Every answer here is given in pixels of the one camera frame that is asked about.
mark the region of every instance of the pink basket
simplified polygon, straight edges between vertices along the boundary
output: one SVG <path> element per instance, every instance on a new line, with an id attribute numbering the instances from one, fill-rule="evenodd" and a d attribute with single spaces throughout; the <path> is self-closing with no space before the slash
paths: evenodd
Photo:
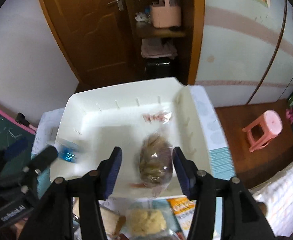
<path id="1" fill-rule="evenodd" d="M 181 7 L 170 6 L 169 0 L 164 0 L 164 6 L 151 5 L 151 18 L 155 28 L 181 26 Z"/>

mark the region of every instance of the door panel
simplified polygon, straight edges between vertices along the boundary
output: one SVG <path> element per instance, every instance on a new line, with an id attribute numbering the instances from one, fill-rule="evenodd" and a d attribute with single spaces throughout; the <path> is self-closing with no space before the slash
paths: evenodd
<path id="1" fill-rule="evenodd" d="M 140 80 L 128 13 L 111 1 L 40 0 L 75 74 L 93 88 Z"/>

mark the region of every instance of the white plastic bin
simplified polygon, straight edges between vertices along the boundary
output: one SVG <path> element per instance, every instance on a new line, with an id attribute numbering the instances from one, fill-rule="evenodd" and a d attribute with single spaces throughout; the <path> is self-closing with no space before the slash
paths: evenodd
<path id="1" fill-rule="evenodd" d="M 50 168 L 50 180 L 73 179 L 96 169 L 108 159 L 113 148 L 123 152 L 122 165 L 112 196 L 152 197 L 151 190 L 132 188 L 140 183 L 137 156 L 143 141 L 156 132 L 159 122 L 146 123 L 143 114 L 172 112 L 168 141 L 180 146 L 185 157 L 198 169 L 211 172 L 208 150 L 200 120 L 189 90 L 175 78 L 163 78 L 99 88 L 72 95 L 64 110 L 56 143 L 60 139 L 85 149 L 77 163 L 57 159 Z M 175 171 L 160 197 L 181 196 Z"/>

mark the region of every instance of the metal screw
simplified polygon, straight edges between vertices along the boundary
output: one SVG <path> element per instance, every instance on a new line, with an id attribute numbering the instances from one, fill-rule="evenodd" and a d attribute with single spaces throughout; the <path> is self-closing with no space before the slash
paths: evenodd
<path id="1" fill-rule="evenodd" d="M 30 169 L 29 169 L 28 166 L 25 166 L 25 167 L 22 169 L 22 171 L 23 171 L 24 173 L 27 173 L 29 170 L 30 170 Z"/>
<path id="2" fill-rule="evenodd" d="M 197 173 L 198 176 L 200 176 L 200 177 L 204 177 L 204 176 L 206 175 L 206 172 L 203 171 L 203 170 L 198 170 L 196 173 Z"/>
<path id="3" fill-rule="evenodd" d="M 97 170 L 92 170 L 92 171 L 89 172 L 89 175 L 90 175 L 91 177 L 98 176 L 98 175 L 99 175 L 99 171 L 97 171 Z"/>
<path id="4" fill-rule="evenodd" d="M 56 184 L 60 184 L 60 183 L 62 183 L 63 182 L 63 178 L 62 177 L 57 177 L 55 180 L 54 180 L 54 182 L 56 183 Z"/>
<path id="5" fill-rule="evenodd" d="M 235 184 L 239 184 L 239 183 L 240 183 L 240 179 L 239 179 L 238 177 L 233 177 L 233 178 L 231 179 L 231 181 L 232 181 L 233 183 L 235 183 Z"/>
<path id="6" fill-rule="evenodd" d="M 26 194 L 28 191 L 29 191 L 28 186 L 24 185 L 24 186 L 21 187 L 21 192 L 22 193 Z"/>

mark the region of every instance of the orange and white packaging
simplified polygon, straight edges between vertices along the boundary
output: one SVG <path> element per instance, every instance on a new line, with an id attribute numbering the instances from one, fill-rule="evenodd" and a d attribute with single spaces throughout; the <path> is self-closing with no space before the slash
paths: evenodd
<path id="1" fill-rule="evenodd" d="M 184 237 L 187 238 L 192 223 L 195 209 L 195 200 L 190 201 L 186 197 L 167 199 L 173 209 L 174 215 L 182 229 Z"/>

